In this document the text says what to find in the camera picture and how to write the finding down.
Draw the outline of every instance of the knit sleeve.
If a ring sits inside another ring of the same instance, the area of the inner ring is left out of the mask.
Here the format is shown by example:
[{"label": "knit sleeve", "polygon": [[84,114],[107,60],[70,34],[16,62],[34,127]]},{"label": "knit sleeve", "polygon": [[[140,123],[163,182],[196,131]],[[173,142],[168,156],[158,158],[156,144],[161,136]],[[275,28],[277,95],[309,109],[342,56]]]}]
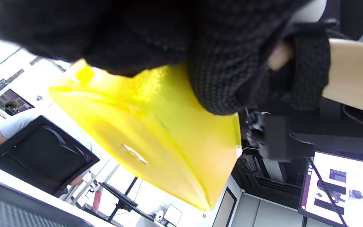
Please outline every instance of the knit sleeve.
[{"label": "knit sleeve", "polygon": [[204,0],[190,54],[190,80],[201,105],[217,115],[267,95],[267,59],[306,0]]}]

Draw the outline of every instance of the black chair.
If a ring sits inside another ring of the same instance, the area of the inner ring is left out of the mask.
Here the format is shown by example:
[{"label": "black chair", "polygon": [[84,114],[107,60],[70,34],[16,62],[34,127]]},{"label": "black chair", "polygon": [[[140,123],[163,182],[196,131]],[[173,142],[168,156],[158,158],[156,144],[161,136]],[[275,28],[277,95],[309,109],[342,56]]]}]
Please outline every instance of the black chair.
[{"label": "black chair", "polygon": [[0,145],[1,170],[56,197],[98,161],[95,154],[44,116]]}]

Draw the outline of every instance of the computer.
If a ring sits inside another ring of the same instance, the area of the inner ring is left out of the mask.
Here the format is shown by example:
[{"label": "computer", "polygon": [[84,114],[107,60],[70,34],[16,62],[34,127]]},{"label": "computer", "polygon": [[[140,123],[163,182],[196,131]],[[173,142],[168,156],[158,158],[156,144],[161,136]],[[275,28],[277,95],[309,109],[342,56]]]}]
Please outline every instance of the computer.
[{"label": "computer", "polygon": [[171,224],[173,226],[177,226],[179,224],[180,218],[182,217],[182,213],[180,210],[177,210],[172,204],[167,208],[166,213],[163,216],[163,219],[166,221],[164,226],[167,224]]},{"label": "computer", "polygon": [[363,161],[316,152],[313,162],[328,190],[308,164],[298,212],[333,227],[343,226],[341,214],[347,226],[363,227]]}]

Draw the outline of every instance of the white wall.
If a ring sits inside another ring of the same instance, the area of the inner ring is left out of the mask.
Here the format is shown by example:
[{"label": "white wall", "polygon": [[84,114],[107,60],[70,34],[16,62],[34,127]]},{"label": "white wall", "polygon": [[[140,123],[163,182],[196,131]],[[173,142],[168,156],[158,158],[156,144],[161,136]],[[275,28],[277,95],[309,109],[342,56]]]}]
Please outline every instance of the white wall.
[{"label": "white wall", "polygon": [[247,195],[242,195],[240,197],[238,208],[236,209],[236,214],[232,222],[232,227],[254,226],[259,205],[259,199]]},{"label": "white wall", "polygon": [[[292,209],[242,195],[233,219],[232,227],[301,227],[302,215]],[[308,218],[307,227],[328,227]]]}]

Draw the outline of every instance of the yellow plastic folder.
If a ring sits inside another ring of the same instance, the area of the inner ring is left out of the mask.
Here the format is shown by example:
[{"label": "yellow plastic folder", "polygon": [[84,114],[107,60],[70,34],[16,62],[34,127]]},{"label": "yellow plastic folder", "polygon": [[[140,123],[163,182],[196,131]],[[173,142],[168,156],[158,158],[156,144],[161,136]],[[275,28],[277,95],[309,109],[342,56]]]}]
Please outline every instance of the yellow plastic folder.
[{"label": "yellow plastic folder", "polygon": [[126,78],[81,60],[49,93],[125,169],[205,212],[241,154],[238,115],[203,109],[184,64]]}]

